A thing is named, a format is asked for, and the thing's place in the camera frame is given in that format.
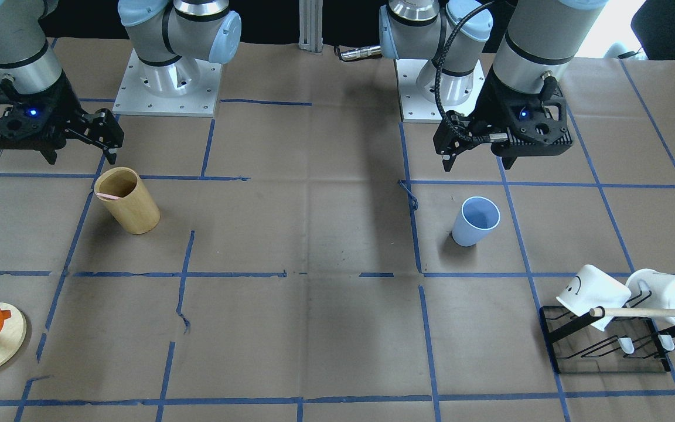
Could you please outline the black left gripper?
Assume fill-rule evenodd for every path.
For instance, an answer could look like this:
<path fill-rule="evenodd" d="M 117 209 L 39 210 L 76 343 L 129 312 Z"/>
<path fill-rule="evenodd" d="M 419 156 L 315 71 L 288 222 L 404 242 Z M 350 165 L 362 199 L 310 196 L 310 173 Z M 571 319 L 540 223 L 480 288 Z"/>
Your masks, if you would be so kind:
<path fill-rule="evenodd" d="M 536 83 L 535 93 L 519 93 L 488 72 L 471 117 L 447 111 L 434 134 L 434 149 L 450 172 L 458 155 L 491 142 L 506 170 L 522 156 L 556 156 L 573 146 L 565 117 L 566 100 L 551 72 Z"/>

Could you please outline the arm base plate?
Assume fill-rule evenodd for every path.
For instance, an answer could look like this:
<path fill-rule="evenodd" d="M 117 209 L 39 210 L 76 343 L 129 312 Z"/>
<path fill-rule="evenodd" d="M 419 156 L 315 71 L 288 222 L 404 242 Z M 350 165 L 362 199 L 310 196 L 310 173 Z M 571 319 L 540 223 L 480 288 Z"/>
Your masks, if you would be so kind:
<path fill-rule="evenodd" d="M 214 117 L 223 65 L 182 57 L 153 67 L 129 57 L 112 111 L 147 117 Z"/>
<path fill-rule="evenodd" d="M 441 113 L 435 102 L 435 69 L 427 60 L 400 59 L 394 62 L 403 122 L 439 123 Z M 440 99 L 444 110 L 468 115 L 476 107 L 485 80 L 480 61 L 471 74 L 453 77 L 442 74 Z"/>

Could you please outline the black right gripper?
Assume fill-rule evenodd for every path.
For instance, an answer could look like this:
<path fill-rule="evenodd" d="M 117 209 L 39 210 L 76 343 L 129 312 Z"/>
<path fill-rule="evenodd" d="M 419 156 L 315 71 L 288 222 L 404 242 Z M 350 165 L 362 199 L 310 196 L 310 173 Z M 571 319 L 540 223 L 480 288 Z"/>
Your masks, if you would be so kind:
<path fill-rule="evenodd" d="M 18 93 L 13 77 L 0 81 L 0 149 L 37 151 L 54 165 L 67 134 L 99 148 L 110 165 L 124 142 L 112 111 L 83 113 L 66 74 L 35 94 Z"/>

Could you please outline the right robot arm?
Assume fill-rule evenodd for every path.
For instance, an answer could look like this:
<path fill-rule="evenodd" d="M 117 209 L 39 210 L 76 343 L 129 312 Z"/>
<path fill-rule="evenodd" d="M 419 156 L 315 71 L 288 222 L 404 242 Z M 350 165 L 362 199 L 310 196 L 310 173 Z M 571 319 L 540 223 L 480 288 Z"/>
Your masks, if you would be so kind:
<path fill-rule="evenodd" d="M 120 124 L 108 109 L 81 107 L 40 26 L 57 5 L 0 1 L 0 149 L 37 151 L 53 165 L 67 140 L 78 139 L 114 164 Z M 238 50 L 241 16 L 228 1 L 120 1 L 117 10 L 152 94 L 186 93 L 197 61 L 225 64 Z"/>

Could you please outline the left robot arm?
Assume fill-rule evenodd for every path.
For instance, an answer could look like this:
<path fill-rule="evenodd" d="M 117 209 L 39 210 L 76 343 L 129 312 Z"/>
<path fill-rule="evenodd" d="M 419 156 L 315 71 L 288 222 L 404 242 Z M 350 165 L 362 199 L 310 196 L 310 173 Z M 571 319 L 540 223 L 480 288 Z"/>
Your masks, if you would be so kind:
<path fill-rule="evenodd" d="M 509 170 L 520 157 L 557 156 L 573 139 L 559 80 L 605 1 L 512 1 L 513 14 L 470 113 L 452 109 L 444 83 L 474 76 L 495 25 L 494 1 L 388 1 L 379 11 L 380 47 L 391 59 L 424 59 L 418 88 L 437 108 L 433 136 L 445 171 L 462 153 L 490 145 Z"/>

